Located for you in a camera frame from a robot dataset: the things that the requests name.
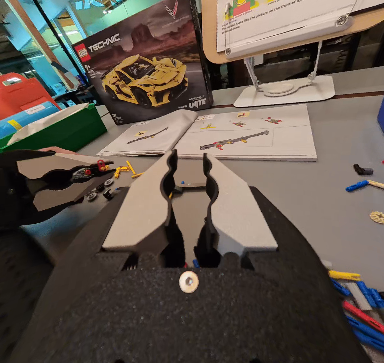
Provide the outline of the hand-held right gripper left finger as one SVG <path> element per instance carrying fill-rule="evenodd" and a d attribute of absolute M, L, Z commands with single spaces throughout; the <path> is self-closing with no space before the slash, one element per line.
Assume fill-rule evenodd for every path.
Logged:
<path fill-rule="evenodd" d="M 166 227 L 170 223 L 175 188 L 177 151 L 166 152 L 134 181 L 103 242 L 105 251 L 161 253 L 169 244 Z"/>

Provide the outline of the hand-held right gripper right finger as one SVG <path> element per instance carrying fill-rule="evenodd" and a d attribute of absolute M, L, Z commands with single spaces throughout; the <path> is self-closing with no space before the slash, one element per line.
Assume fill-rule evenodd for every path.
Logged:
<path fill-rule="evenodd" d="M 203 169 L 210 198 L 207 230 L 214 249 L 221 256 L 276 251 L 277 242 L 247 182 L 211 154 L 204 153 Z"/>

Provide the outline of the black connector with red pin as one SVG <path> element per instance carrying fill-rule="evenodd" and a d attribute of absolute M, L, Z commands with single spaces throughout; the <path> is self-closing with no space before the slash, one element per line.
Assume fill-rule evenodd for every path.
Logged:
<path fill-rule="evenodd" d="M 82 183 L 97 175 L 95 167 L 80 168 L 73 172 L 71 181 L 75 183 Z"/>

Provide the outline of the person's left hand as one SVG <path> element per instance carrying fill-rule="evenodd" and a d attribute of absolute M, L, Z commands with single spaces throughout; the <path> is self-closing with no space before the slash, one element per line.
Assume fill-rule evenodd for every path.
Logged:
<path fill-rule="evenodd" d="M 46 153 L 46 154 L 50 154 L 50 155 L 57 155 L 57 154 L 60 155 L 60 156 L 63 155 L 65 157 L 79 155 L 78 153 L 76 153 L 74 151 L 62 149 L 62 148 L 59 148 L 59 147 L 56 147 L 56 146 L 47 147 L 47 148 L 43 148 L 43 149 L 38 149 L 38 151 L 41 152 L 41 153 Z"/>

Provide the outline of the green bin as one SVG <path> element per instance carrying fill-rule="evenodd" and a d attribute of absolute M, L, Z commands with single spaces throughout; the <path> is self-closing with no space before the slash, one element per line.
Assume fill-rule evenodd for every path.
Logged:
<path fill-rule="evenodd" d="M 12 137 L 1 139 L 1 153 L 12 150 L 38 150 L 47 147 L 77 151 L 107 132 L 94 104 L 25 139 L 7 145 Z"/>

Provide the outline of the pile of dark beams and wheels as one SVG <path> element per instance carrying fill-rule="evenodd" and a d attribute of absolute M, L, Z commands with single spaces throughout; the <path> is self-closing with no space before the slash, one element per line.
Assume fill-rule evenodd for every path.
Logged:
<path fill-rule="evenodd" d="M 113 197 L 119 192 L 120 188 L 117 187 L 117 188 L 113 188 L 115 187 L 114 185 L 114 179 L 113 178 L 110 178 L 108 180 L 106 180 L 104 183 L 100 184 L 99 186 L 97 186 L 96 188 L 94 188 L 93 190 L 91 190 L 91 192 L 89 192 L 86 196 L 85 196 L 85 201 L 87 202 L 93 202 L 95 201 L 98 196 L 103 196 L 107 201 L 110 201 L 113 199 Z"/>

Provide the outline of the white paper liner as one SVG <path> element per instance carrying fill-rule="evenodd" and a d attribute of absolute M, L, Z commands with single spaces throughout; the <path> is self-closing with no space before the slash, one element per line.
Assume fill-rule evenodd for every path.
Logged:
<path fill-rule="evenodd" d="M 47 117 L 43 117 L 39 120 L 36 120 L 35 122 L 32 122 L 23 128 L 21 130 L 17 131 L 15 134 L 12 135 L 12 137 L 7 141 L 7 145 L 16 143 L 22 139 L 27 138 L 28 136 L 31 136 L 32 134 L 35 134 L 57 122 L 60 122 L 61 120 L 66 119 L 67 117 L 77 113 L 78 111 L 81 111 L 87 107 L 91 106 L 90 103 L 83 103 L 75 106 L 70 106 L 64 110 L 61 110 L 60 112 L 56 112 L 54 114 L 51 114 Z"/>

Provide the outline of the long grey black beam assembly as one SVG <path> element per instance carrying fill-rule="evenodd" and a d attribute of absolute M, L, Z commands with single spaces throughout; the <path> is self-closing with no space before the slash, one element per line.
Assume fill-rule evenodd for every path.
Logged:
<path fill-rule="evenodd" d="M 182 182 L 180 185 L 176 185 L 172 191 L 173 194 L 182 195 L 185 192 L 198 192 L 205 191 L 205 183 L 185 183 Z"/>

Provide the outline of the blue wrapped roll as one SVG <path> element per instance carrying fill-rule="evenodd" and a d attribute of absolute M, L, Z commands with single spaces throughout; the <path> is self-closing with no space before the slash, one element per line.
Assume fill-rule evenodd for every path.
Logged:
<path fill-rule="evenodd" d="M 0 138 L 3 139 L 9 135 L 13 135 L 26 125 L 59 111 L 59 107 L 46 101 L 4 118 L 0 121 Z"/>

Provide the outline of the open instruction booklet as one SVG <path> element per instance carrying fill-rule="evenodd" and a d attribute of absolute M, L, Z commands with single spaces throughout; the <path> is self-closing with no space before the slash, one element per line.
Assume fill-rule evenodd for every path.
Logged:
<path fill-rule="evenodd" d="M 179 158 L 316 161 L 306 104 L 198 116 L 175 111 L 131 125 L 98 155 L 162 155 Z"/>

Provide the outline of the orange bag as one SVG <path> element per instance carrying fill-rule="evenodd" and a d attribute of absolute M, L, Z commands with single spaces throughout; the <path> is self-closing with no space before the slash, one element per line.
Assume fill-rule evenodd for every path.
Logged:
<path fill-rule="evenodd" d="M 36 78 L 26 78 L 18 73 L 0 76 L 0 118 L 5 119 L 44 102 L 50 102 L 59 110 L 46 89 Z"/>

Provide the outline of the black pole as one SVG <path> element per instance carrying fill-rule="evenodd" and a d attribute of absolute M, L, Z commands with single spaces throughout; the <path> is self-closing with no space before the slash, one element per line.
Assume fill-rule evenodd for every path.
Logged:
<path fill-rule="evenodd" d="M 52 49 L 49 47 L 49 44 L 46 42 L 42 34 L 40 33 L 40 30 L 36 27 L 34 22 L 31 20 L 31 18 L 28 16 L 26 10 L 23 8 L 22 4 L 19 0 L 5 0 L 6 4 L 12 10 L 12 12 L 15 14 L 18 21 L 21 23 L 23 28 L 28 32 L 31 39 L 36 43 L 39 50 L 43 53 L 47 61 L 51 64 L 52 67 L 54 67 L 55 72 L 59 75 L 59 77 L 64 82 L 65 86 L 68 89 L 73 89 L 75 87 L 73 81 L 70 80 L 70 78 L 65 75 L 64 70 L 62 70 L 62 66 L 59 64 L 58 58 L 53 53 Z M 80 76 L 81 80 L 84 82 L 85 86 L 89 86 L 89 81 L 87 77 L 82 73 L 80 67 L 78 66 L 75 59 L 70 54 L 69 50 L 67 49 L 65 43 L 60 38 L 59 34 L 57 33 L 54 25 L 52 24 L 51 20 L 48 18 L 46 12 L 43 10 L 42 6 L 40 5 L 38 0 L 32 0 L 32 3 L 37 8 L 38 12 L 40 13 L 41 17 L 45 21 L 45 24 L 48 26 L 48 28 L 51 30 L 53 36 L 57 40 L 57 42 L 60 44 L 62 50 L 64 51 L 65 55 L 68 57 L 72 65 L 74 66 L 76 72 Z"/>

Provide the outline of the dark box with yellow car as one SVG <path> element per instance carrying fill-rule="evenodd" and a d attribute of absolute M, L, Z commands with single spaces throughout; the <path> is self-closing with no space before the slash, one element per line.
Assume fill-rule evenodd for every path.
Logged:
<path fill-rule="evenodd" d="M 195 0 L 162 0 L 72 48 L 116 125 L 213 104 Z"/>

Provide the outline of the heap of small mixed parts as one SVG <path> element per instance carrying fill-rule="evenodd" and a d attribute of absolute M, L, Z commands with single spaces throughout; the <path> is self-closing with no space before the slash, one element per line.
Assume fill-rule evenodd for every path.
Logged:
<path fill-rule="evenodd" d="M 347 322 L 353 334 L 368 354 L 378 353 L 383 358 L 383 292 L 367 285 L 358 273 L 333 269 L 328 261 L 322 261 L 328 271 L 334 289 L 339 294 Z"/>

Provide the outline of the printed instruction sheet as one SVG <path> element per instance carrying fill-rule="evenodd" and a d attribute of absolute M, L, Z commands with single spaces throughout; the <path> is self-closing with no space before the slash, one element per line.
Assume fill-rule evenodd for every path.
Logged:
<path fill-rule="evenodd" d="M 383 0 L 217 0 L 217 52 L 380 4 Z"/>

